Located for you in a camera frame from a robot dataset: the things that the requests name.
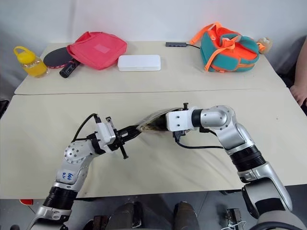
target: bottle cap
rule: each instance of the bottle cap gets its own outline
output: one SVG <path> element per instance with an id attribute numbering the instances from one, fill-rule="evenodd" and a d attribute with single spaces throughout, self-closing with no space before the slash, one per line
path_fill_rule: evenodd
<path id="1" fill-rule="evenodd" d="M 23 52 L 18 53 L 17 49 L 22 49 Z M 16 46 L 14 48 L 14 54 L 17 56 L 17 60 L 22 64 L 29 64 L 35 60 L 35 53 L 23 46 Z"/>

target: pink bag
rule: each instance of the pink bag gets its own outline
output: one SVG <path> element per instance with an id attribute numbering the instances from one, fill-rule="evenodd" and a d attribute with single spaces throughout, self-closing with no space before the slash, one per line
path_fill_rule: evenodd
<path id="1" fill-rule="evenodd" d="M 126 49 L 126 42 L 103 32 L 85 32 L 75 43 L 67 46 L 67 51 L 74 59 L 98 70 L 116 63 Z"/>

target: white table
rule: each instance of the white table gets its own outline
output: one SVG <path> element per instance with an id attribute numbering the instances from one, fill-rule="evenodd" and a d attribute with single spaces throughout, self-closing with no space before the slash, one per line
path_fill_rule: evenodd
<path id="1" fill-rule="evenodd" d="M 45 198 L 63 151 L 81 122 L 97 112 L 117 128 L 162 108 L 226 104 L 250 132 L 285 185 L 307 183 L 307 119 L 288 89 L 205 92 L 16 95 L 0 120 L 1 198 Z M 92 133 L 94 122 L 80 137 Z M 189 132 L 188 145 L 218 145 L 215 136 Z M 119 151 L 92 163 L 80 197 L 239 189 L 222 149 L 188 150 L 171 133 L 142 133 Z"/>
<path id="2" fill-rule="evenodd" d="M 50 44 L 42 57 L 67 44 Z M 120 72 L 79 66 L 68 78 L 51 69 L 40 79 L 26 77 L 15 94 L 177 92 L 236 89 L 276 89 L 285 84 L 261 55 L 253 70 L 242 73 L 205 72 L 200 51 L 194 47 L 165 47 L 165 42 L 129 42 L 126 54 L 159 54 L 160 71 Z"/>

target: white box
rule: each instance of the white box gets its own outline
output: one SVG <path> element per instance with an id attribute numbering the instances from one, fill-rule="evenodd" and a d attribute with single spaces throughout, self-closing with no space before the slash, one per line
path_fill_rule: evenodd
<path id="1" fill-rule="evenodd" d="M 119 71 L 157 71 L 161 69 L 159 55 L 122 55 L 118 58 Z"/>

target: ping pong paddle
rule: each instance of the ping pong paddle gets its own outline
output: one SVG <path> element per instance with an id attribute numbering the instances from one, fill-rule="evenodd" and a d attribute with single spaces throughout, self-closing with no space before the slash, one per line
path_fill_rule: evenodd
<path id="1" fill-rule="evenodd" d="M 67 51 L 66 47 L 56 49 L 44 57 L 44 64 L 50 69 L 63 68 L 59 74 L 67 78 L 80 64 Z"/>
<path id="2" fill-rule="evenodd" d="M 56 49 L 44 57 L 44 64 L 50 69 L 58 69 L 66 66 L 72 60 L 66 47 Z"/>

